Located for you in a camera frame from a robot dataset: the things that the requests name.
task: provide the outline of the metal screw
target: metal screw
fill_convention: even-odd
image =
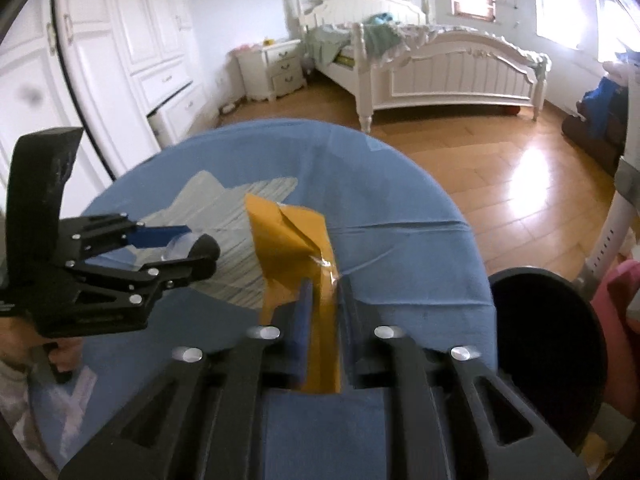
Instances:
[[[274,340],[280,337],[280,329],[276,326],[252,326],[246,334],[252,339]]]
[[[450,350],[450,354],[456,361],[470,361],[481,355],[473,346],[455,346]]]
[[[377,326],[373,331],[374,335],[380,339],[395,339],[404,337],[404,330],[399,326]]]
[[[197,363],[204,356],[202,350],[199,348],[188,348],[186,346],[174,348],[171,354],[176,361],[183,361],[185,363]]]

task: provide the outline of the yellow package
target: yellow package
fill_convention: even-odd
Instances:
[[[277,306],[298,298],[304,279],[313,283],[314,306],[306,382],[302,391],[340,391],[336,306],[338,270],[324,216],[311,209],[245,196],[255,253],[265,280],[260,324],[271,322]]]

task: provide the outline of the nightstand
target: nightstand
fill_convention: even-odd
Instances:
[[[274,102],[276,97],[306,86],[300,66],[300,43],[281,41],[236,53],[249,99]]]

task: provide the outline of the bed frame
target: bed frame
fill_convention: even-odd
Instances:
[[[374,66],[367,60],[361,22],[377,12],[391,12],[402,22],[426,25],[420,8],[412,0],[314,1],[303,12],[297,0],[303,33],[325,23],[353,23],[355,66],[331,63],[316,68],[355,96],[363,132],[370,132],[375,110],[423,105],[531,106],[537,120],[545,101],[548,67],[534,70],[504,40],[477,32],[445,32]]]

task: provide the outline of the pink fabric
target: pink fabric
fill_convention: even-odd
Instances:
[[[602,326],[608,355],[604,400],[623,415],[635,419],[640,399],[636,356],[640,338],[626,326],[626,308],[640,288],[640,262],[627,260],[610,270],[591,305]]]

